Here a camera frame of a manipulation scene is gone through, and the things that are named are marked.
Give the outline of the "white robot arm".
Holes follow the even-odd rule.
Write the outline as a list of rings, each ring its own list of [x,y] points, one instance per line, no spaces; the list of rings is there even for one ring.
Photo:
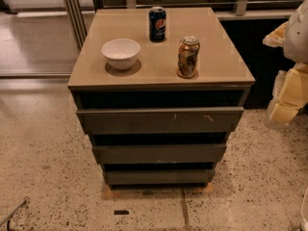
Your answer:
[[[263,39],[269,47],[282,47],[284,56],[295,62],[288,71],[279,70],[265,124],[271,129],[289,125],[308,104],[308,0],[304,0],[287,22]]]

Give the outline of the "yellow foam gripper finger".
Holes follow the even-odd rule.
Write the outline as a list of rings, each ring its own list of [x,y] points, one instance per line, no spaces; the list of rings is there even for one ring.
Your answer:
[[[282,129],[289,125],[308,103],[308,65],[295,64],[288,71],[279,70],[274,81],[266,125]]]
[[[284,22],[263,39],[263,44],[269,47],[282,47],[284,45],[287,23]]]

